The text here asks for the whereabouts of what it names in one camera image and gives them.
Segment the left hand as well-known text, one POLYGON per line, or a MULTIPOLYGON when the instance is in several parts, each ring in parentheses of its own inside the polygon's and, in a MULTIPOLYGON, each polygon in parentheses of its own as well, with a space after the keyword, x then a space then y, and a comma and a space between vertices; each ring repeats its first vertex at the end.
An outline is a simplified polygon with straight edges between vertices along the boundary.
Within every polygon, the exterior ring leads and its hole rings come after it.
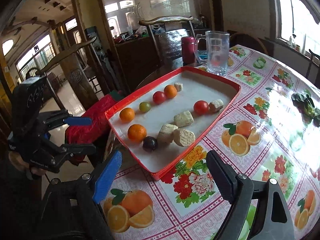
POLYGON ((44 176, 47 172, 46 170, 43 170, 41 168, 30 167, 30 165, 22 159, 20 154, 16 152, 9 152, 9 160, 12 165, 21 172, 29 171, 31 174, 37 176, 44 176))

